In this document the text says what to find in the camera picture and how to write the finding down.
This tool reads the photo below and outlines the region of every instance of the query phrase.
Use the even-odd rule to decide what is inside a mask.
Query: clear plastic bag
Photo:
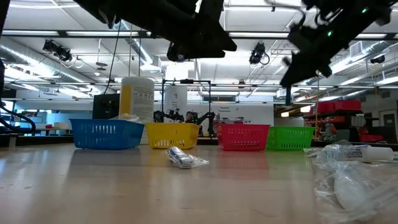
[[[172,146],[167,150],[169,159],[180,169],[192,169],[197,166],[209,164],[209,161],[190,155],[182,151],[180,148]]]
[[[321,223],[396,223],[398,164],[341,161],[342,147],[329,145],[313,160]]]
[[[140,118],[138,116],[134,115],[134,114],[127,114],[126,113],[126,114],[122,114],[122,115],[116,116],[116,117],[111,118],[111,119],[123,119],[125,121],[131,121],[131,122],[144,124],[144,122],[141,121]]]

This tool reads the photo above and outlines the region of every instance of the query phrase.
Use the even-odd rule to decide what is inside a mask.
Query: plastic basket
[[[197,145],[200,126],[190,123],[148,123],[149,146],[168,149],[177,146],[190,149]]]
[[[224,151],[263,151],[266,149],[270,125],[221,124],[218,145]]]
[[[299,151],[310,147],[312,127],[271,127],[267,148],[280,151]]]
[[[117,119],[71,119],[75,146],[127,149],[140,144],[143,124]]]

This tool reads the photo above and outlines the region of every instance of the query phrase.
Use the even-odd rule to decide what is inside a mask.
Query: light fixture
[[[378,81],[376,84],[377,85],[385,85],[385,84],[390,84],[390,83],[394,83],[394,82],[398,82],[398,77],[386,78],[384,80]]]
[[[356,92],[354,92],[354,93],[347,94],[346,96],[355,96],[355,95],[358,95],[358,94],[363,93],[363,92],[365,92],[365,91],[366,91],[366,90],[356,91]]]
[[[43,31],[43,30],[3,30],[3,35],[43,35],[43,36],[58,36],[57,31]]]
[[[268,37],[268,38],[287,38],[287,32],[230,32],[230,37]]]
[[[280,116],[283,117],[283,118],[288,118],[289,117],[289,112],[281,113]]]
[[[301,113],[309,113],[311,111],[311,106],[304,106],[300,108]]]
[[[349,80],[347,80],[347,81],[341,83],[340,85],[349,85],[349,84],[354,83],[354,82],[356,82],[356,81],[358,81],[358,80],[359,80],[359,77],[350,78]]]
[[[320,98],[319,101],[331,101],[331,100],[335,100],[340,97],[341,96],[325,96],[323,98]]]
[[[359,34],[356,38],[385,38],[387,34]]]
[[[67,31],[67,35],[76,37],[76,36],[98,36],[98,37],[117,37],[118,31]],[[130,31],[120,31],[120,37],[138,37],[138,32],[130,32]]]

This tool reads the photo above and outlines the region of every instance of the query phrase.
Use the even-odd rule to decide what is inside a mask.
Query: cable
[[[262,63],[262,62],[260,61],[260,63],[261,63],[262,65],[268,65],[269,62],[271,62],[271,58],[270,58],[267,54],[266,54],[265,56],[268,58],[268,62],[267,62],[267,63]]]
[[[9,114],[12,114],[12,115],[14,115],[14,116],[17,116],[17,117],[19,117],[19,118],[22,118],[22,119],[26,120],[29,124],[32,125],[32,127],[31,127],[30,130],[23,130],[23,129],[21,129],[21,128],[16,128],[16,127],[14,127],[14,126],[8,124],[7,122],[5,122],[5,120],[3,120],[2,117],[0,117],[0,123],[1,123],[2,125],[4,125],[6,128],[8,128],[8,129],[10,129],[10,130],[12,130],[12,131],[18,132],[18,133],[33,133],[34,131],[36,131],[36,124],[35,124],[31,119],[25,117],[24,115],[17,114],[17,113],[15,113],[15,112],[13,112],[13,111],[9,111],[9,110],[8,110],[5,106],[3,106],[3,104],[2,104],[1,96],[2,96],[2,90],[3,90],[3,88],[4,88],[4,73],[5,73],[5,71],[6,71],[6,68],[5,68],[4,64],[2,63],[2,61],[1,61],[1,59],[0,59],[0,108],[1,108],[2,110],[4,110],[5,112],[9,113]]]
[[[114,58],[115,58],[115,56],[116,56],[116,50],[117,50],[117,48],[118,48],[119,35],[120,35],[120,28],[121,28],[121,25],[119,25],[118,36],[116,37],[116,44],[114,45],[114,52],[113,52],[111,70],[109,71],[108,84],[106,85],[106,88],[105,88],[105,91],[104,91],[104,95],[106,94],[106,91],[108,90],[109,85],[111,84],[112,69],[113,69]]]

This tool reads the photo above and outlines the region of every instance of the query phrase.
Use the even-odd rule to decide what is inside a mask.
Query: white container
[[[154,119],[155,82],[148,78],[126,77],[122,79],[119,115],[133,114],[143,123]],[[141,144],[148,144],[146,129]]]
[[[344,150],[342,161],[376,162],[394,160],[394,152],[388,147],[352,146]]]

